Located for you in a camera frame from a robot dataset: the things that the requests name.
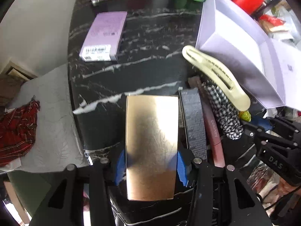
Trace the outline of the green yellow lollipop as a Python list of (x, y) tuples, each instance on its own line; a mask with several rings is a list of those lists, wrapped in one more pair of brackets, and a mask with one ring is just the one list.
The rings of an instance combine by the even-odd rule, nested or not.
[(238, 114), (240, 120), (251, 122), (252, 116), (249, 111), (240, 111)]

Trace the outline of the pink lip gloss tube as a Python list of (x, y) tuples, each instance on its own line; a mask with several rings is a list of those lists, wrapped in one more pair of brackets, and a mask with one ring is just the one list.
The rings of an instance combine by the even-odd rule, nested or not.
[(225, 160), (223, 155), (223, 149), (221, 139), (218, 131), (218, 127), (215, 121), (215, 117), (207, 98), (207, 93), (204, 90), (201, 79), (199, 76), (194, 76), (188, 79), (188, 84), (191, 88), (197, 88), (201, 97), (201, 104), (203, 107), (204, 126), (207, 137), (209, 139), (210, 148), (212, 151), (213, 162), (216, 167), (225, 167)]

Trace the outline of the black white checkered scrunchie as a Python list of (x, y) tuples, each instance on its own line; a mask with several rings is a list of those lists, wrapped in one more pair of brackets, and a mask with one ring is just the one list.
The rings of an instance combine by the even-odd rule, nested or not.
[(203, 84), (203, 88), (223, 133), (231, 140), (239, 139), (243, 134), (243, 127), (238, 119), (238, 110), (217, 85)]

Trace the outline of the gold rectangular box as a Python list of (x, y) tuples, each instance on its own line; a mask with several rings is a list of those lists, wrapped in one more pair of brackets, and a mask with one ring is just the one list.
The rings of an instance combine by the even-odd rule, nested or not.
[(178, 97), (128, 96), (125, 123), (128, 200), (150, 202), (173, 198), (178, 129)]

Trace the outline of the cream hair claw clip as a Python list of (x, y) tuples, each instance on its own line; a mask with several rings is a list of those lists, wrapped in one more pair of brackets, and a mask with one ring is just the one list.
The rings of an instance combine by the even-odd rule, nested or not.
[(251, 100), (231, 71), (219, 60), (200, 52), (191, 45), (182, 49), (183, 57), (211, 81), (213, 81), (226, 95), (228, 100), (239, 111), (247, 111), (251, 106)]

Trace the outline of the purple small carton box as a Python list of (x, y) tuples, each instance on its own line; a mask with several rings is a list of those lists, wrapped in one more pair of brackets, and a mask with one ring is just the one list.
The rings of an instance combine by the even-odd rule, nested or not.
[(79, 56), (85, 62), (116, 61), (126, 11), (99, 13), (84, 40)]

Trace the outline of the lavender open gift box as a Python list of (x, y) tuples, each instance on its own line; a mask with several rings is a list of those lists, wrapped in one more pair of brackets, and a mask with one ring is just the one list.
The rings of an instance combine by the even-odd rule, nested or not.
[(195, 46), (221, 61), (263, 107), (300, 110), (300, 50), (269, 38), (231, 0), (203, 3)]

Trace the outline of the red plaid cloth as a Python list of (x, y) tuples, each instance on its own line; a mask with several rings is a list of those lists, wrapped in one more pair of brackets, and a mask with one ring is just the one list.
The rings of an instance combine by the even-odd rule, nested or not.
[(1, 119), (1, 167), (30, 151), (36, 140), (40, 102), (34, 97)]

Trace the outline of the red snack sachet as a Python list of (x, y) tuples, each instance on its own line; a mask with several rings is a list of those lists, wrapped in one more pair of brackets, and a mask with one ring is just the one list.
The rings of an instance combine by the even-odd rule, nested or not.
[(268, 14), (261, 15), (259, 17), (259, 20), (266, 21), (266, 22), (272, 24), (274, 27), (283, 26), (285, 24), (285, 21), (283, 21), (275, 16), (268, 15)]

